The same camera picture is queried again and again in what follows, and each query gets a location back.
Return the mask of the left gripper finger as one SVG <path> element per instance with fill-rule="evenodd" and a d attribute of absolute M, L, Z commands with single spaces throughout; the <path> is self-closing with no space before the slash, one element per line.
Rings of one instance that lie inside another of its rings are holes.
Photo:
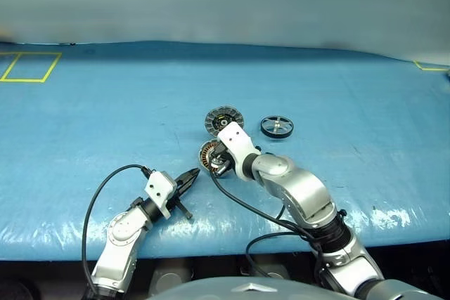
<path fill-rule="evenodd" d="M 177 188 L 190 188 L 197 179 L 199 173 L 199 169 L 190 169 L 182 173 L 175 179 Z"/>
<path fill-rule="evenodd" d="M 177 178 L 177 192 L 179 197 L 191 188 L 199 173 L 200 170 L 188 170 Z"/>

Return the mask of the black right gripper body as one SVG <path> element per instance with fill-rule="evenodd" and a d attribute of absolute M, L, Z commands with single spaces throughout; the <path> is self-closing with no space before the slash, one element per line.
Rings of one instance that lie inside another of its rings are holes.
<path fill-rule="evenodd" d="M 228 154 L 229 158 L 227 160 L 210 160 L 210 171 L 216 177 L 222 177 L 223 175 L 227 175 L 229 171 L 234 170 L 234 159 L 229 152 Z"/>

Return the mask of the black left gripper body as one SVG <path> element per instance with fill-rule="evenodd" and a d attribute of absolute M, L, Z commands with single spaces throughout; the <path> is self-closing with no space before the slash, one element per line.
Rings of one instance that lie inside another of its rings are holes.
<path fill-rule="evenodd" d="M 186 219 L 192 219 L 192 213 L 187 210 L 187 208 L 182 204 L 181 197 L 186 192 L 186 189 L 178 188 L 176 192 L 172 195 L 172 197 L 167 202 L 168 210 L 173 210 L 174 208 L 178 208 L 181 213 L 184 215 Z"/>

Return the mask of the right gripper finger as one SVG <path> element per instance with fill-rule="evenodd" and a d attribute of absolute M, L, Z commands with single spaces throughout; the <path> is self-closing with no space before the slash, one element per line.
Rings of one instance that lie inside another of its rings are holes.
<path fill-rule="evenodd" d="M 214 147 L 210 150 L 210 160 L 227 160 L 229 158 L 227 147 L 221 142 L 217 141 Z"/>

